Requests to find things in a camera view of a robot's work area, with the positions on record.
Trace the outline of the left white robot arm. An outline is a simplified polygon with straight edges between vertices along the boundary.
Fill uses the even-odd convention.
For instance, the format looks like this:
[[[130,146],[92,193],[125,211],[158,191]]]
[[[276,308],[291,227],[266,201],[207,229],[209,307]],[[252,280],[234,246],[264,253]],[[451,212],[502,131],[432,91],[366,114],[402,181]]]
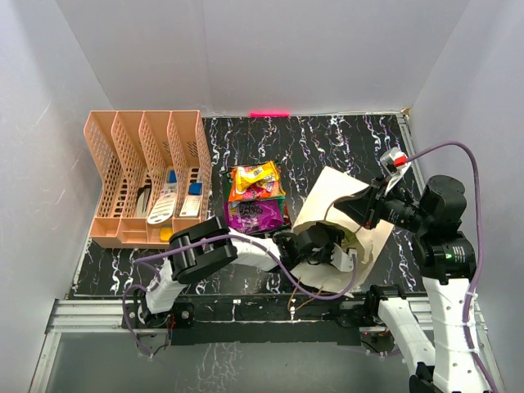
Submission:
[[[136,316],[141,323],[161,326],[184,288],[231,263],[264,271],[284,268],[299,284],[305,283],[300,270],[307,266],[326,268],[329,273],[351,273],[355,262],[342,247],[344,237],[339,228],[317,223],[298,234],[280,232],[258,238],[230,228],[222,217],[208,219],[172,235],[167,251],[136,261],[162,261],[161,269],[142,290]]]

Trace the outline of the red doritos snack bag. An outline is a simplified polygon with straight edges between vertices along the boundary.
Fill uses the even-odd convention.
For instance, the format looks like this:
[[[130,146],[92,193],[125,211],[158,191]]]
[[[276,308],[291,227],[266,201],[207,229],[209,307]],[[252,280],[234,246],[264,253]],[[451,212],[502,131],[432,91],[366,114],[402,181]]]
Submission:
[[[282,225],[285,228],[290,228],[292,226],[292,222],[291,222],[290,215],[288,213],[287,203],[285,200],[282,201],[281,211],[282,211],[282,219],[283,219]]]

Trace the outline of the blue object in organizer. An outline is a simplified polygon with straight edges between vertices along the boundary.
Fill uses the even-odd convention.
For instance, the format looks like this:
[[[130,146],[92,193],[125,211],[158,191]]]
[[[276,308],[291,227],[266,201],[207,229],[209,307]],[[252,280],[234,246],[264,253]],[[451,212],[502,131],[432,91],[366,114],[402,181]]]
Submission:
[[[188,194],[191,196],[200,196],[203,191],[202,183],[191,183],[188,188]]]

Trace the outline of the yellow round object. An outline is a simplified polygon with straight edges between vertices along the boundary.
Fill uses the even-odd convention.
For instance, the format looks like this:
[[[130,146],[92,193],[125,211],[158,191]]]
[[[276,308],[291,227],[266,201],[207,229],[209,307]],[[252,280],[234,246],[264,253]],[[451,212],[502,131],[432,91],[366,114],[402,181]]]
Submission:
[[[160,241],[168,242],[173,235],[173,230],[170,226],[164,226],[160,229]]]

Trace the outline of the yellow green snack box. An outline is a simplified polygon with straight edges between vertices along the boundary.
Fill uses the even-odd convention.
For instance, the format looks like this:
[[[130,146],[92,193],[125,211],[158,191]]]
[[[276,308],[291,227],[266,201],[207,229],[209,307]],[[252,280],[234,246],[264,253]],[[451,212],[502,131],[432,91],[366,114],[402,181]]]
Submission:
[[[341,243],[341,247],[346,251],[352,249],[356,250],[357,252],[361,252],[363,249],[358,237],[355,233],[352,232],[345,233],[345,237]]]

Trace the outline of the black white stapler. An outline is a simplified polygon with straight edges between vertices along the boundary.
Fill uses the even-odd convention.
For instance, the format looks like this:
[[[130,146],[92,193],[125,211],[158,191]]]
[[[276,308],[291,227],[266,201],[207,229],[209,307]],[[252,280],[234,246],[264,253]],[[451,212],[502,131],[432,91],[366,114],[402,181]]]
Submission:
[[[151,196],[151,184],[147,184],[138,189],[135,216],[137,218],[146,218],[148,212],[149,199]]]

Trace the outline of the purple snack bag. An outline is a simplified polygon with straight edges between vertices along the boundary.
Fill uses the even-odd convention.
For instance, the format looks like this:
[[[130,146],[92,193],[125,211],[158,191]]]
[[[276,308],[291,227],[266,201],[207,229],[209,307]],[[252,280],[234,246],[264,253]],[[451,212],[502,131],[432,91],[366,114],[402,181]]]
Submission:
[[[284,224],[278,200],[228,202],[224,213],[228,226],[244,234],[270,232]]]

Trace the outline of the white red card box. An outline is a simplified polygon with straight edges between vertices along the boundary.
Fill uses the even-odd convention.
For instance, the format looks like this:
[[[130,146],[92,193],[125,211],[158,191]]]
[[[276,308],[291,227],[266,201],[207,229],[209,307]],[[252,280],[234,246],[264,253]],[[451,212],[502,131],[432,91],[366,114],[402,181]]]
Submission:
[[[201,196],[187,195],[184,198],[179,218],[196,218],[200,214]]]

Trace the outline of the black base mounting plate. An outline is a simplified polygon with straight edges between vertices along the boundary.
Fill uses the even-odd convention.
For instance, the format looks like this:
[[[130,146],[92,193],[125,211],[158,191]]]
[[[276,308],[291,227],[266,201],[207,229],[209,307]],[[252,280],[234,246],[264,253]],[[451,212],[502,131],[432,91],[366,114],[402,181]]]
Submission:
[[[151,314],[136,291],[124,310],[124,328],[138,335],[161,332],[169,346],[334,343],[373,353],[395,350],[391,332],[370,314],[363,296],[330,301],[288,294],[180,296],[169,310]]]

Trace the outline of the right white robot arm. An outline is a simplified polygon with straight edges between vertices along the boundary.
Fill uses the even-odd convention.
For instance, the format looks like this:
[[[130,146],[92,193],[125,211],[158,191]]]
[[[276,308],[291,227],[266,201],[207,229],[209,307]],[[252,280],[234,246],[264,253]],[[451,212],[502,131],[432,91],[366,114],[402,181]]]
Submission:
[[[413,257],[431,311],[433,337],[422,330],[397,286],[373,285],[366,294],[366,318],[385,324],[404,357],[411,392],[494,392],[496,385],[477,349],[474,278],[480,255],[459,231],[467,206],[465,188],[445,175],[431,177],[418,201],[387,192],[376,179],[334,206],[365,229],[384,220],[412,233]]]

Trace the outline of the brown paper bag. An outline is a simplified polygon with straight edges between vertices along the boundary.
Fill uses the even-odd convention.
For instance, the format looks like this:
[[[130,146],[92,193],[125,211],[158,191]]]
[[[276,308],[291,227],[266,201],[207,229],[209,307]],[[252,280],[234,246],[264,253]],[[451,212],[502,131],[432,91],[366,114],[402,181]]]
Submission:
[[[292,231],[320,245],[311,255],[299,252],[291,270],[300,284],[323,292],[352,297],[360,289],[391,235],[393,225],[382,220],[366,229],[334,207],[342,197],[351,197],[368,185],[331,167],[320,173],[304,201]]]

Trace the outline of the pink plastic file organizer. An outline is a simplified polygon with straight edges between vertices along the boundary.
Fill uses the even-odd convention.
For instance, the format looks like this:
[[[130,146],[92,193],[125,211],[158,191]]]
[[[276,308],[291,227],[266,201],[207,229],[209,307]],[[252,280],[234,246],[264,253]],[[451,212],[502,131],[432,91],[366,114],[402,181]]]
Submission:
[[[176,233],[206,220],[212,164],[200,111],[92,111],[84,136],[102,180],[89,232],[99,246],[162,249],[162,227]],[[191,183],[203,184],[200,214],[179,218]],[[174,213],[161,224],[135,216],[138,189],[147,184],[147,217],[161,191],[177,192]]]

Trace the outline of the white calculator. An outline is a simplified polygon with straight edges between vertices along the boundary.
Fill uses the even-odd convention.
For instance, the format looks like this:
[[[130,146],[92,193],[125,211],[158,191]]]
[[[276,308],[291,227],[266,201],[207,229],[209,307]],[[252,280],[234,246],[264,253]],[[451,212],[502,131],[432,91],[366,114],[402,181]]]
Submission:
[[[172,217],[177,200],[177,192],[163,190],[147,217],[149,225],[161,224]]]

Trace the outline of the red light strip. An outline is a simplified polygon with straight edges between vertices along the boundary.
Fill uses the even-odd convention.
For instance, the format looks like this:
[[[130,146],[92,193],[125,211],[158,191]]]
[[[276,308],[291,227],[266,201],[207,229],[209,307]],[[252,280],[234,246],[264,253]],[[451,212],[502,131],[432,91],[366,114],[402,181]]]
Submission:
[[[290,115],[287,111],[251,111],[249,116],[251,118],[282,118]]]

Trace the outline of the aluminium frame rail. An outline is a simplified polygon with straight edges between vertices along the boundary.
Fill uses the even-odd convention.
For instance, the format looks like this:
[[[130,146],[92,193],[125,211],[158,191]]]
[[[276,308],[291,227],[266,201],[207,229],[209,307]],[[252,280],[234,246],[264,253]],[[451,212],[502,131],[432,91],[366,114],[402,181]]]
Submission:
[[[431,311],[426,297],[408,298],[411,310],[425,331],[432,330]],[[62,333],[125,333],[121,300],[57,300],[48,320],[43,347],[29,385],[29,392],[45,392]],[[491,345],[488,327],[478,303],[475,305],[478,342],[499,392],[506,392]]]

